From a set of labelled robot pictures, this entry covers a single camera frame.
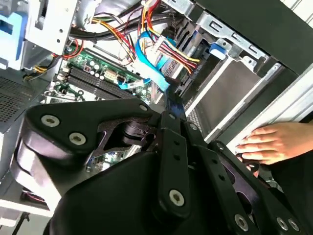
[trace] finger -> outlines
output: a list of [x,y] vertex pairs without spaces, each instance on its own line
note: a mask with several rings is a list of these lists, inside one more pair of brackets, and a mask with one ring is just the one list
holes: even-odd
[[276,157],[278,157],[278,153],[276,151],[259,151],[253,153],[243,153],[243,158],[249,160],[271,160]]
[[267,143],[251,143],[236,146],[238,153],[250,153],[250,152],[259,152],[267,150],[276,150],[276,146],[273,142]]
[[277,140],[277,134],[276,133],[270,133],[270,134],[264,134],[264,135],[254,135],[254,136],[248,136],[244,138],[242,141],[240,141],[239,144],[248,144],[248,143],[266,143],[266,142],[272,142]]
[[259,174],[260,174],[260,171],[259,171],[259,170],[253,173],[253,175],[254,175],[256,178],[259,177]]
[[251,132],[250,136],[265,135],[277,132],[277,128],[273,125],[264,126]]

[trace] screw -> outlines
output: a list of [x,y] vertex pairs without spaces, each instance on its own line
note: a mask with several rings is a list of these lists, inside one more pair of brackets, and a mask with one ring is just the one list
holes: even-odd
[[56,127],[60,124],[60,120],[52,115],[44,115],[41,122],[48,127]]
[[170,114],[170,117],[174,120],[176,119],[176,117],[173,114]]
[[241,228],[243,231],[247,232],[249,230],[248,223],[246,222],[245,218],[243,218],[241,215],[236,214],[235,215],[235,222]]
[[175,189],[172,189],[170,191],[169,196],[170,196],[171,202],[173,202],[175,206],[182,207],[185,204],[185,199],[181,192]]
[[288,222],[290,223],[294,230],[296,230],[297,232],[300,231],[298,225],[292,219],[289,219]]
[[83,145],[86,143],[86,137],[78,132],[70,134],[69,140],[75,145]]
[[139,108],[142,109],[143,111],[148,111],[147,107],[144,105],[139,105]]
[[279,226],[283,230],[288,231],[288,226],[287,226],[287,224],[284,222],[284,220],[282,218],[277,217],[276,220],[277,220],[277,223],[279,224]]
[[218,147],[220,150],[224,150],[224,146],[221,145],[220,143],[217,143],[217,147]]
[[191,123],[191,124],[190,124],[190,127],[191,127],[191,129],[193,129],[194,131],[196,131],[196,130],[197,130],[196,125],[195,125],[195,124],[193,124],[193,123]]

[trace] yellow wire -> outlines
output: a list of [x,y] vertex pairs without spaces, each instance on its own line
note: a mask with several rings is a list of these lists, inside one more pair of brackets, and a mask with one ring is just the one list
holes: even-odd
[[[121,38],[115,33],[115,31],[113,30],[113,27],[111,27],[111,25],[103,22],[103,21],[99,21],[96,19],[92,19],[93,22],[96,23],[100,23],[102,26],[104,26],[105,28],[107,28],[116,38],[117,40],[121,43],[121,45],[123,45],[123,41],[121,40]],[[131,57],[131,59],[134,61],[134,57],[132,56],[132,53],[130,52],[130,50],[128,48],[123,47],[123,49],[127,52],[127,54]]]
[[39,72],[39,73],[44,73],[45,71],[39,70],[36,67],[34,68],[35,71]]
[[[150,3],[152,3],[153,0],[148,0],[145,4],[144,4],[144,7],[142,9],[142,17],[141,17],[141,32],[140,33],[143,33],[145,31],[145,20],[146,20],[146,13],[147,13],[147,8],[149,6]],[[142,43],[141,43],[141,50],[144,50],[144,47],[145,47],[145,40],[142,40]]]
[[182,62],[180,62],[179,60],[177,60],[176,58],[174,58],[174,57],[171,56],[171,55],[165,54],[164,52],[161,52],[161,53],[164,54],[164,55],[166,55],[166,56],[168,56],[168,57],[170,57],[171,59],[175,60],[175,61],[178,62],[179,64],[183,65],[184,68],[188,70],[188,73],[191,74],[190,68],[188,68],[185,64],[183,64]]
[[39,65],[36,65],[36,68],[38,68],[38,69],[40,69],[40,70],[43,70],[43,71],[46,71],[46,70],[47,70],[46,68],[40,67]]
[[[155,32],[152,28],[149,27],[149,30],[151,32],[153,32],[155,35],[157,36],[161,36],[158,32]],[[173,49],[175,52],[177,52],[179,55],[181,55],[182,57],[186,58],[187,60],[191,60],[191,61],[194,61],[194,62],[199,62],[200,60],[198,59],[194,59],[194,58],[191,58],[187,55],[185,55],[184,53],[182,53],[181,51],[179,51],[175,46],[173,46],[167,39],[166,39],[166,42],[167,42],[167,45]]]

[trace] black wire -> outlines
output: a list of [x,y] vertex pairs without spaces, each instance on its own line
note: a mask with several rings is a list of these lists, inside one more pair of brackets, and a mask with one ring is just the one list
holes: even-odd
[[[170,23],[173,20],[173,18],[165,18],[165,19],[160,19],[160,20],[155,20],[152,21],[152,25],[158,25],[158,24],[165,24],[165,23]],[[123,33],[124,35],[128,35],[131,32],[137,31],[138,25],[137,24],[132,24],[129,27],[127,27],[127,29],[125,30],[124,28],[119,28],[118,31]],[[112,40],[116,40],[115,37],[110,33],[100,33],[101,35],[97,34],[97,33],[91,33],[92,37],[89,36],[85,36],[85,35],[74,35],[71,34],[71,37],[76,38],[76,39],[81,39],[81,40],[86,40],[86,41],[112,41]]]
[[[161,14],[156,14],[155,15],[155,18],[161,18],[161,17],[173,17],[175,16],[173,13],[161,13]],[[136,17],[134,19],[131,19],[129,22],[128,22],[128,26],[131,26],[133,23],[136,23],[138,21],[141,20],[141,17]],[[122,25],[119,25],[118,27],[116,27],[115,29],[117,31],[122,31],[125,29],[125,26],[127,26],[127,23],[124,23]],[[94,38],[94,35],[96,34],[97,37],[101,37],[101,36],[105,36],[105,35],[109,35],[111,34],[110,32],[106,31],[106,32],[102,32],[102,33],[90,33],[90,32],[85,32],[85,31],[81,31],[80,29],[78,28],[71,28],[71,31],[70,31],[70,36],[83,36],[85,35],[86,37],[92,37]]]
[[[155,15],[155,18],[156,17],[170,17],[170,18],[167,18],[167,19],[171,19],[173,20],[173,17],[175,16],[174,13],[161,13],[161,14],[156,14]],[[163,19],[158,19],[158,20],[154,20],[152,21],[152,24],[157,24],[158,22],[160,22],[161,20]],[[138,21],[140,21],[140,17],[136,17],[132,20],[130,20],[128,23],[124,23],[118,27],[116,27],[115,29],[119,32],[122,32],[125,30],[125,26],[128,26],[128,27],[131,27],[133,26],[133,24],[136,24]],[[90,41],[90,39],[98,39],[98,38],[101,38],[101,37],[105,37],[107,35],[111,35],[111,33],[109,31],[106,31],[106,32],[101,32],[101,33],[92,33],[92,32],[85,32],[85,31],[81,31],[80,29],[78,28],[71,28],[70,30],[70,37],[73,37],[73,38],[77,38],[77,39],[83,39],[83,40],[88,40]]]
[[[123,11],[121,14],[118,15],[119,18],[122,18],[126,15],[128,15],[129,13],[131,13],[132,11],[136,10],[137,8],[139,8],[141,6],[141,1],[137,2],[136,4],[134,4],[133,6],[131,6],[130,8],[126,9],[125,11]],[[98,15],[103,14],[103,12],[97,13],[94,15],[94,17],[97,17]],[[115,19],[113,17],[111,17],[112,20],[110,21],[106,21],[106,23],[110,23],[115,21]]]

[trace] ventilation grille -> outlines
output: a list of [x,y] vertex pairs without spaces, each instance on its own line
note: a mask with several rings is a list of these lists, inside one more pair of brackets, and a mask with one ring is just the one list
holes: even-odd
[[199,128],[200,132],[202,133],[201,125],[200,125],[200,122],[199,122],[199,119],[195,110],[191,111],[187,119],[190,122],[194,123]]
[[166,69],[166,71],[163,71],[164,76],[168,76],[171,77],[171,75],[173,74],[173,72],[175,71],[174,69],[176,68],[176,65],[178,63],[175,60],[172,60],[171,64],[168,66],[168,68]]
[[[192,104],[192,100],[190,100],[186,105],[185,105],[185,110],[187,110],[189,108],[189,106]],[[193,122],[200,130],[200,132],[202,133],[202,129],[201,129],[201,125],[199,122],[199,118],[197,115],[196,110],[194,109],[193,111],[191,111],[191,113],[189,114],[189,116],[187,117],[187,120],[190,122]]]
[[18,111],[28,104],[34,93],[32,89],[0,76],[0,125],[16,119]]

